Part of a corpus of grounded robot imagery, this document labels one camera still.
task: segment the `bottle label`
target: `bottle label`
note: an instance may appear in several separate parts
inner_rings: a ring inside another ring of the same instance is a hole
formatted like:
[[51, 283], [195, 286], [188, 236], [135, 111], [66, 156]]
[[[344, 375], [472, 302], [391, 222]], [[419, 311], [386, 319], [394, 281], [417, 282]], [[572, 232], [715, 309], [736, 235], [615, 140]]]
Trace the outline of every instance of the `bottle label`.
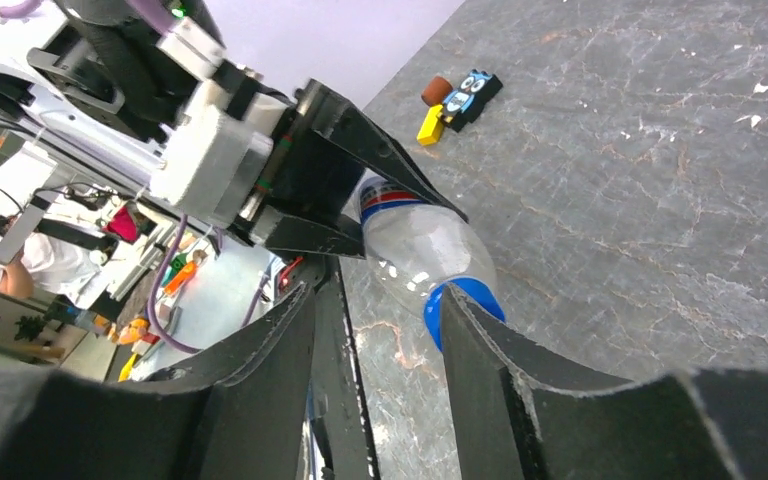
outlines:
[[424, 203], [402, 187], [381, 177], [372, 177], [360, 186], [360, 224], [366, 224], [372, 215], [382, 210]]

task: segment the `yellow block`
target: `yellow block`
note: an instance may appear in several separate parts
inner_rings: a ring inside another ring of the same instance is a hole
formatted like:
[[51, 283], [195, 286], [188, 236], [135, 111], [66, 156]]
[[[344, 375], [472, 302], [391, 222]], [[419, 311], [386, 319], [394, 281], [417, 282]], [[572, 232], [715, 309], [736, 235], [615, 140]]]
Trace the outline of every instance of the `yellow block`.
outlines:
[[420, 145], [434, 145], [440, 141], [440, 137], [443, 136], [443, 122], [439, 118], [442, 111], [443, 105], [435, 105], [428, 109], [425, 120], [419, 127], [419, 133], [416, 134], [416, 141]]
[[119, 381], [120, 382], [127, 382], [128, 377], [131, 376], [131, 370], [134, 368], [134, 363], [137, 362], [137, 354], [131, 355], [131, 358], [128, 359], [128, 361], [125, 363], [125, 365], [122, 367], [122, 371], [119, 372]]

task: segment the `plastic bottle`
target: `plastic bottle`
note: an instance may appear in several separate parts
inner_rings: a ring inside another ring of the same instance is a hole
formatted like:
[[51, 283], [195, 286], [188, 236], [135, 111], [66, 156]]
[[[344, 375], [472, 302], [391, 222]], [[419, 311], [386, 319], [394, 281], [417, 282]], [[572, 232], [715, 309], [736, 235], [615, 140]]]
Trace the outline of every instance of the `plastic bottle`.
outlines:
[[496, 301], [496, 269], [487, 248], [452, 210], [428, 205], [381, 177], [359, 189], [366, 258], [376, 279], [411, 313], [422, 317], [442, 351], [443, 289], [453, 283], [505, 321]]

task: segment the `floor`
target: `floor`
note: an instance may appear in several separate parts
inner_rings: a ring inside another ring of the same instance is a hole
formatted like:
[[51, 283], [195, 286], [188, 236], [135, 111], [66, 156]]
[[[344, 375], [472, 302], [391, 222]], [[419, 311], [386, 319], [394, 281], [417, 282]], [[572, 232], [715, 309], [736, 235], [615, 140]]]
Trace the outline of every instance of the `floor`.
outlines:
[[97, 337], [91, 333], [86, 334], [78, 346], [63, 360], [60, 368], [79, 377], [102, 382], [107, 377], [116, 351], [116, 345], [107, 338]]
[[[472, 68], [502, 93], [417, 146], [426, 82]], [[768, 3], [466, 0], [366, 111], [471, 216], [513, 329], [633, 379], [768, 366]], [[459, 478], [440, 354], [344, 269], [384, 478]]]

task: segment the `potted plant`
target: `potted plant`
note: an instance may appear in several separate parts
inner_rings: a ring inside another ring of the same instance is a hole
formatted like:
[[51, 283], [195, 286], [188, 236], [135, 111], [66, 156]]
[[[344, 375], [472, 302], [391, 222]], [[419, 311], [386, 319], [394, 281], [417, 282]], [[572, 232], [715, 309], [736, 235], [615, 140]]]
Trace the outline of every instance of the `potted plant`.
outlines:
[[33, 342], [37, 339], [50, 342], [57, 337], [57, 331], [47, 328], [48, 320], [41, 316], [23, 316], [16, 322], [16, 325], [19, 327], [19, 331], [16, 332], [13, 340], [17, 342], [22, 340]]

